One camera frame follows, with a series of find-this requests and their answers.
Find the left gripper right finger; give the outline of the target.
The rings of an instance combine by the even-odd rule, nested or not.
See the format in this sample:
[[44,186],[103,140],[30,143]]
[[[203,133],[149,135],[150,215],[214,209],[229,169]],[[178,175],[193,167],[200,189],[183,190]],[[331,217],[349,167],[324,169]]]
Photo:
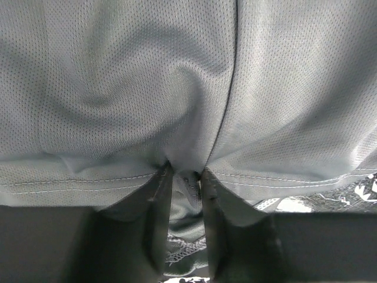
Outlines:
[[200,182],[211,281],[286,282],[274,218],[232,193],[208,169]]

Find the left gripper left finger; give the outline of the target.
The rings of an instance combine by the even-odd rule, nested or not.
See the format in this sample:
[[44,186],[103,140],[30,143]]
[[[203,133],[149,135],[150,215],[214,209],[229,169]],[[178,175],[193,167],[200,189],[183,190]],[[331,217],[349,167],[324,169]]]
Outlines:
[[117,203],[85,214],[62,282],[159,282],[173,170],[169,164]]

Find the grey t shirt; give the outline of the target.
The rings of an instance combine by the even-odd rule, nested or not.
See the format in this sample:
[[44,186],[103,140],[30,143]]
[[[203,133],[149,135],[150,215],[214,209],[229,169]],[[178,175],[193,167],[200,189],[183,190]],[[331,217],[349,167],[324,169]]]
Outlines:
[[375,281],[375,210],[275,217],[376,201],[376,2],[1,2],[2,282],[62,282],[85,214],[165,164],[159,281],[210,278],[206,169],[274,218],[287,280]]

